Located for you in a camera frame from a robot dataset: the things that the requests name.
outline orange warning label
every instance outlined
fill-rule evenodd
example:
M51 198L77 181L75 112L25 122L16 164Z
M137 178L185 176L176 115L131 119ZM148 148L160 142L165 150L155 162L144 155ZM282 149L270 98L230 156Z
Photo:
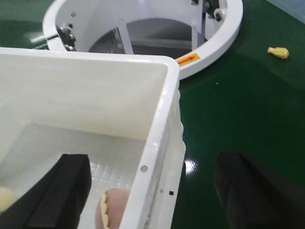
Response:
M177 60L178 64L180 66L184 66L186 64L192 63L194 61L197 61L200 59L200 56L196 53L189 55L187 57L184 57L183 59Z

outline round hole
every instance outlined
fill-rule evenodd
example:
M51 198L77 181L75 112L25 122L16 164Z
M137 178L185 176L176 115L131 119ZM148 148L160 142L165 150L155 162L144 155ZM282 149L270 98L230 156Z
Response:
M142 167L141 167L141 172L146 173L147 170L148 170L148 167L147 167L147 166L142 166Z

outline green floor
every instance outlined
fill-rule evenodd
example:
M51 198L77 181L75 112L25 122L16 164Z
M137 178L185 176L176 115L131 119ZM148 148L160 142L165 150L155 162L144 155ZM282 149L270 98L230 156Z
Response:
M34 48L51 0L0 0L0 46ZM240 34L216 63L181 81L186 159L172 229L228 228L213 173L241 151L305 187L305 25L265 0L244 0ZM287 60L267 54L284 46Z

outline yellow plastic piece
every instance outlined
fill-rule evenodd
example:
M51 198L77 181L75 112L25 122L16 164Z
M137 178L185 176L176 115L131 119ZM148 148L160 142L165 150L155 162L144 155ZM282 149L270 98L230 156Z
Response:
M273 54L274 56L281 58L281 59L287 59L289 56L289 51L286 48L281 48L281 47L276 47L276 48L272 48L269 47L268 48L268 53Z
M103 226L104 228L107 228L109 225L109 218L108 215L102 214L102 220L103 220Z
M107 192L103 192L102 198L101 198L101 203L106 203L107 200Z
M102 214L107 214L107 204L106 203L101 203L101 213Z

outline white circular machine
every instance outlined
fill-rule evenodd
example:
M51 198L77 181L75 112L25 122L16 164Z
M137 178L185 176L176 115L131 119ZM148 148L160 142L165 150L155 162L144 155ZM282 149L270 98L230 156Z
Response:
M173 57L184 79L234 42L242 0L55 0L43 20L53 51Z

